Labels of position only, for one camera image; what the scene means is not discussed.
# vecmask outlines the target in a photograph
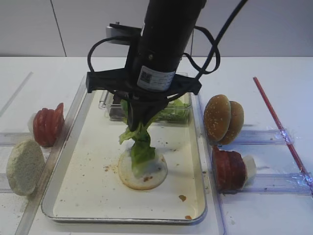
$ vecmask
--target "food crumb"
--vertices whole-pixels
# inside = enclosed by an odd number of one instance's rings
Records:
[[[186,201],[187,197],[185,195],[178,196],[182,202]]]

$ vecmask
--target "cable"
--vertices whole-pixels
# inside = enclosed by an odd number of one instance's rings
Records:
[[[218,44],[220,43],[220,41],[221,41],[223,35],[225,34],[225,32],[227,31],[228,27],[230,26],[230,24],[232,23],[232,21],[233,21],[233,20],[235,19],[235,17],[238,15],[238,13],[239,13],[240,10],[243,8],[243,6],[246,4],[247,1],[248,1],[248,0],[241,0],[241,1],[239,2],[239,4],[236,6],[236,8],[233,10],[233,12],[230,14],[230,16],[228,17],[228,19],[226,20],[225,24],[224,24],[223,27],[221,28],[221,30],[220,30],[220,32],[219,32],[219,34],[218,34],[218,36],[216,37],[215,40],[214,40],[214,39],[212,40],[213,37],[210,38],[210,35],[211,35],[211,34],[207,34],[206,31],[202,31],[202,32],[207,36],[208,40],[209,40],[210,42],[212,41],[213,43],[212,43],[212,47],[211,47],[211,49],[210,49],[210,52],[209,52],[209,54],[208,54],[208,56],[207,56],[207,58],[206,58],[206,60],[205,60],[205,62],[204,62],[204,64],[203,64],[202,68],[200,68],[200,67],[192,60],[192,61],[194,62],[194,65],[198,66],[199,70],[198,70],[198,74],[196,75],[196,77],[194,77],[194,78],[191,80],[191,82],[189,83],[189,85],[188,85],[186,88],[181,88],[181,89],[179,90],[179,92],[177,93],[177,95],[175,95],[175,96],[173,96],[173,97],[171,97],[171,98],[167,98],[167,99],[163,99],[163,100],[158,100],[158,101],[153,101],[153,102],[147,102],[147,103],[149,103],[149,105],[158,105],[158,104],[160,104],[160,103],[174,101],[174,100],[180,98],[181,96],[183,96],[186,92],[189,91],[190,88],[192,88],[192,86],[200,79],[200,77],[201,77],[203,74],[205,74],[205,73],[207,72],[206,69],[207,69],[209,63],[211,62],[211,60],[212,60],[212,58],[213,58],[213,54],[214,54],[214,53],[217,54],[217,52],[219,53],[217,46],[218,46]],[[92,56],[92,53],[93,53],[93,51],[96,49],[97,46],[99,46],[100,44],[102,44],[102,43],[104,43],[104,42],[111,41],[111,40],[125,40],[125,41],[128,41],[128,40],[130,40],[130,39],[131,39],[131,37],[127,37],[127,36],[115,36],[115,37],[111,37],[111,38],[105,38],[105,39],[103,39],[103,40],[97,42],[95,45],[93,45],[92,48],[90,49],[89,53],[88,53],[88,56],[87,56],[87,63],[88,63],[88,67],[89,67],[90,71],[91,71],[91,72],[94,72],[93,67],[92,67],[92,65],[91,65],[91,56]],[[219,62],[219,63],[216,63],[215,68],[214,68],[212,71],[210,71],[209,73],[214,72],[214,71],[218,68],[217,64],[218,64],[218,66],[219,66],[219,65],[220,65],[220,62]],[[117,93],[116,93],[113,89],[111,89],[110,87],[106,87],[106,89],[107,89],[110,93],[112,93],[112,94],[114,94],[114,95],[116,95],[116,96],[118,96],[118,97],[120,97],[120,98],[122,98],[122,99],[124,99],[124,100],[126,100],[126,101],[128,101],[128,102],[131,102],[131,103],[138,103],[138,104],[143,104],[143,103],[145,103],[144,101],[136,101],[136,100],[133,100],[133,99],[128,99],[127,97],[123,97],[123,96],[117,94]]]
[[[91,47],[90,51],[88,52],[88,55],[87,55],[87,64],[88,64],[88,67],[89,67],[90,71],[94,72],[94,69],[93,69],[93,67],[91,65],[91,56],[92,56],[94,50],[97,48],[97,46],[99,46],[102,43],[105,43],[105,42],[108,42],[108,41],[112,41],[112,40],[129,41],[130,39],[131,39],[131,37],[128,37],[128,36],[115,36],[115,37],[102,39],[99,42],[97,42],[95,45],[93,45]]]
[[[181,92],[179,92],[177,95],[167,99],[168,102],[171,102],[171,101],[178,99],[179,97],[183,96],[193,86],[193,84],[196,83],[196,81],[198,81],[200,79],[200,77],[203,75],[206,68],[208,67],[209,63],[211,62],[214,51],[216,50],[217,45],[220,43],[220,41],[221,41],[223,35],[225,34],[226,30],[228,29],[229,25],[232,23],[232,21],[235,19],[235,17],[237,16],[237,14],[240,12],[240,10],[243,8],[243,6],[246,4],[247,1],[248,0],[241,0],[240,3],[236,6],[236,8],[233,10],[233,12],[230,14],[227,21],[225,22],[225,24],[221,28],[218,36],[216,37],[215,42],[211,47],[211,50],[207,56],[207,59],[206,59],[204,65],[202,66],[201,70],[196,75],[194,80],[192,80],[190,82],[190,84],[189,84],[189,86],[187,86],[187,88],[181,89]]]
[[[195,26],[195,29],[199,30],[200,32],[202,32],[207,39],[210,41],[210,43],[213,45],[214,44],[214,38],[212,36],[212,34],[209,32],[209,30],[207,30],[206,28],[203,27],[199,27],[199,26]],[[220,55],[220,51],[218,48],[216,48],[216,50],[214,51],[215,53],[215,58],[216,58],[216,62],[215,62],[215,68],[212,71],[205,71],[203,72],[203,74],[210,74],[213,73],[214,71],[216,71],[221,63],[221,55]],[[199,72],[201,70],[201,67],[199,67],[196,62],[192,59],[191,55],[189,55],[188,53],[184,53],[183,55],[185,55],[187,57],[187,59],[189,60],[189,62],[191,63],[191,65]]]

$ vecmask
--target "qr code label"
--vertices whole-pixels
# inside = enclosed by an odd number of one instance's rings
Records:
[[[174,75],[175,71],[159,72],[142,66],[137,85],[146,90],[165,91],[170,87]]]
[[[146,83],[150,83],[151,82],[151,77],[152,77],[152,74],[147,73],[145,71],[142,71],[140,80],[142,80],[142,81],[144,81]]]

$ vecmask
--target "lettuce leaf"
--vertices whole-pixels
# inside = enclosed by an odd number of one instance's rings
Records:
[[[119,143],[122,144],[126,140],[133,139],[134,144],[131,148],[131,158],[132,158],[132,170],[135,177],[141,177],[146,169],[148,161],[153,160],[156,157],[156,148],[150,147],[151,138],[147,131],[148,127],[156,121],[158,118],[169,119],[183,119],[186,120],[188,117],[188,112],[183,109],[186,104],[182,103],[179,99],[174,100],[171,105],[182,107],[182,109],[177,110],[162,110],[157,115],[155,115],[145,126],[140,123],[137,129],[133,132],[127,127],[125,132],[119,136]],[[125,100],[121,101],[121,107],[127,117],[128,114],[128,105]]]

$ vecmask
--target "red straw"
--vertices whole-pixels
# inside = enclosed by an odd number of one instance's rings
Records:
[[[270,114],[272,115],[272,117],[273,117],[273,119],[274,119],[274,121],[275,121],[275,123],[276,123],[278,129],[279,129],[280,131],[284,131],[284,127],[283,127],[282,123],[280,122],[280,120],[279,120],[277,114],[275,113],[275,111],[274,111],[274,109],[273,109],[273,106],[270,104],[269,99],[268,99],[268,97],[266,96],[266,94],[265,94],[265,92],[264,92],[264,90],[263,90],[263,88],[262,88],[262,86],[261,86],[259,80],[258,80],[256,77],[254,77],[254,78],[253,78],[253,81],[255,82],[257,88],[259,89],[259,92],[260,92],[260,94],[261,94],[261,96],[262,96],[262,98],[263,98],[263,100],[264,100],[266,106],[268,107],[268,110],[269,110]],[[300,170],[302,173],[304,173],[306,176],[308,176],[308,177],[310,178],[310,176],[309,176],[307,170],[305,169],[305,167],[304,167],[304,165],[303,165],[303,162],[301,161],[301,159],[300,159],[300,157],[299,157],[297,151],[295,150],[293,144],[292,144],[292,143],[289,143],[288,141],[286,141],[286,145],[287,145],[287,147],[289,148],[290,153],[291,153],[292,156],[293,156],[293,159],[294,159],[295,162],[297,163],[297,166],[298,166],[299,170]],[[307,181],[307,183],[309,184],[310,188],[313,189],[313,188],[312,188],[313,186],[312,186],[311,182],[309,182],[308,180],[309,180],[309,179],[306,178],[306,181]]]

